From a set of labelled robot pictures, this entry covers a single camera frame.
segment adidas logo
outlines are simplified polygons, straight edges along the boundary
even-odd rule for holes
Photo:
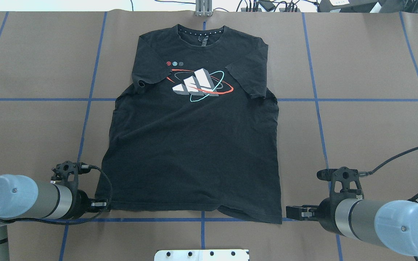
[[[209,72],[201,68],[194,72],[194,76],[190,76],[183,80],[184,84],[177,84],[172,87],[176,94],[195,95],[195,96],[219,96],[212,94],[215,92],[214,83],[212,82]]]

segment t-shirt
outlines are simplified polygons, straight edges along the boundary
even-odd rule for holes
[[[227,26],[176,25],[138,39],[102,167],[117,210],[200,210],[282,223],[277,99],[267,48]],[[96,198],[107,198],[100,178]]]

